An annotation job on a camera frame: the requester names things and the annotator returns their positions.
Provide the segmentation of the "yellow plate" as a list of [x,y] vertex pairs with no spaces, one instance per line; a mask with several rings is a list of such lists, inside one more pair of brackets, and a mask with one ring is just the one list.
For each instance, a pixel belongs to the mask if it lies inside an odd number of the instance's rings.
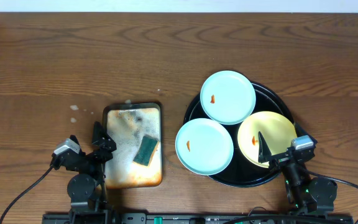
[[285,152],[291,141],[297,138],[293,123],[281,114],[261,111],[247,117],[239,127],[237,141],[245,158],[259,167],[268,168],[268,162],[259,163],[259,139],[261,132],[272,155]]

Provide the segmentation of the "green yellow sponge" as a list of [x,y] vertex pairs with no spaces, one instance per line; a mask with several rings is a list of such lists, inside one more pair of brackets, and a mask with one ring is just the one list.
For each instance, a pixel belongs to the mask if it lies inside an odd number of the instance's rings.
[[142,138],[142,142],[133,162],[138,165],[149,166],[158,144],[159,140],[152,138],[151,136],[145,135]]

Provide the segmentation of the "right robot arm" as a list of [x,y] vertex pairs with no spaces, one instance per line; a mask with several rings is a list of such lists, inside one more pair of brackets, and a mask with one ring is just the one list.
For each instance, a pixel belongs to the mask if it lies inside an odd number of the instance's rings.
[[337,184],[322,177],[311,178],[305,162],[314,157],[317,140],[309,134],[295,138],[285,152],[273,155],[261,132],[258,133],[259,162],[268,162],[286,180],[287,197],[295,208],[292,215],[326,216],[334,210]]

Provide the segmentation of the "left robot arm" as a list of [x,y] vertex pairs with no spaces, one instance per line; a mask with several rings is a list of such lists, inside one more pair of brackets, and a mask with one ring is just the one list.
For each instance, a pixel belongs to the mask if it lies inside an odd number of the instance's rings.
[[113,158],[116,143],[107,134],[103,125],[96,121],[93,126],[93,152],[86,154],[76,136],[60,143],[52,154],[51,167],[64,167],[77,172],[67,185],[71,198],[69,223],[114,223],[114,210],[107,200],[105,163]]

